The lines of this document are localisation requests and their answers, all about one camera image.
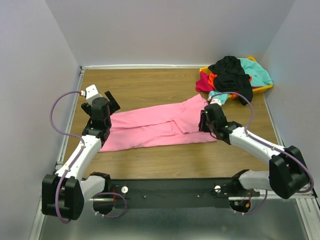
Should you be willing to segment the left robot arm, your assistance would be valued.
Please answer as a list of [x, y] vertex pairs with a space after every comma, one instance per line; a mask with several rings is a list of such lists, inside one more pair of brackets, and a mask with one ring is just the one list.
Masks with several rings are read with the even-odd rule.
[[84, 173], [94, 156], [107, 141], [112, 127], [111, 115], [120, 109], [109, 91], [99, 93], [95, 85], [77, 91], [86, 102], [82, 110], [89, 120], [81, 135], [64, 132], [79, 143], [67, 162], [54, 174], [47, 174], [42, 180], [41, 211], [44, 215], [55, 216], [62, 223], [77, 220], [85, 202], [98, 195], [101, 198], [118, 194], [112, 189], [111, 178], [106, 173], [93, 172], [86, 180]]

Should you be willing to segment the pink t shirt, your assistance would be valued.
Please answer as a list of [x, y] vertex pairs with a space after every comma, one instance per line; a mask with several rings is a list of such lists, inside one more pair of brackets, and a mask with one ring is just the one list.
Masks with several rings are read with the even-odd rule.
[[214, 142], [209, 133], [199, 131], [206, 104], [197, 94], [181, 103], [114, 113], [110, 135], [100, 152]]

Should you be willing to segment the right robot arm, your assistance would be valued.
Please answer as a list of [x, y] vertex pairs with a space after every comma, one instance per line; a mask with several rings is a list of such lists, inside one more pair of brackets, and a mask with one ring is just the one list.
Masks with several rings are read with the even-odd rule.
[[239, 147], [268, 165], [267, 171], [244, 169], [232, 177], [230, 191], [241, 196], [247, 190], [273, 191], [288, 199], [312, 184], [300, 150], [295, 146], [273, 144], [235, 121], [228, 121], [222, 107], [208, 104], [200, 112], [199, 131]]

